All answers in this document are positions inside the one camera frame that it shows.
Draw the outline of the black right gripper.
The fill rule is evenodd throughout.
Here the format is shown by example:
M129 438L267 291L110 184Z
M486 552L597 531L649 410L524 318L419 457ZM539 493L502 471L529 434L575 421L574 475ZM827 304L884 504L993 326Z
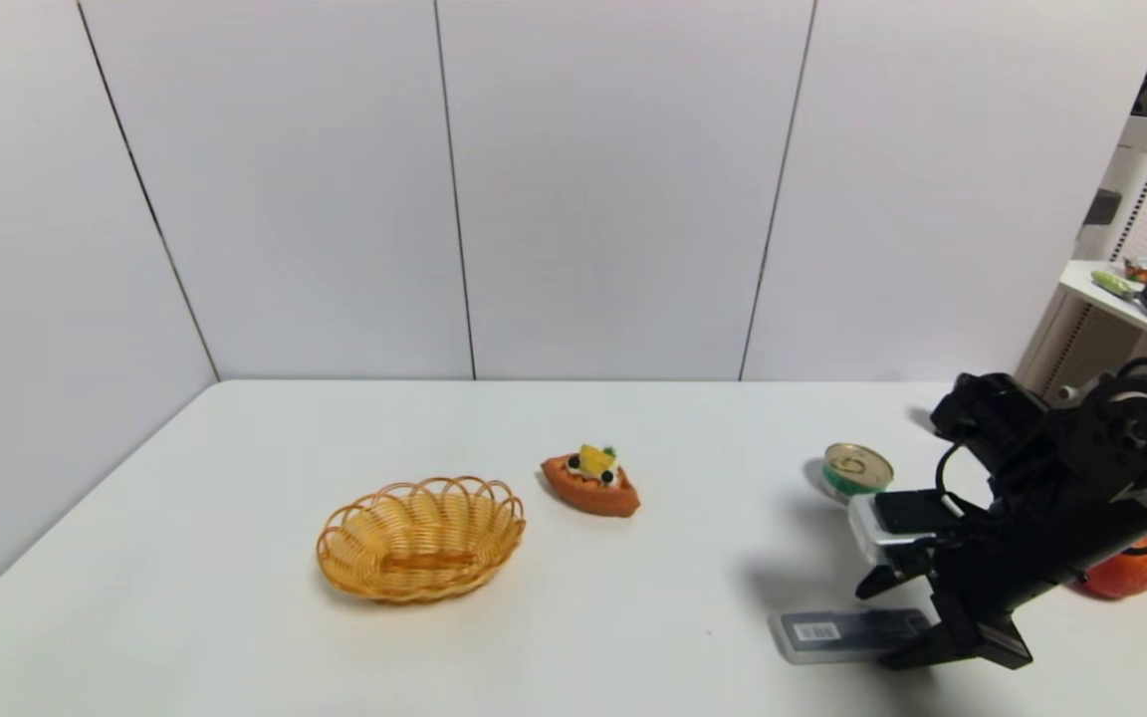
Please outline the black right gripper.
M1041 528L970 537L937 554L884 554L857 583L857 599L877 598L929 575L936 625L877 657L905 671L982 658L1004 668L1032 663L1015 613L1035 598L1086 576L1147 539L1147 498L1111 501Z

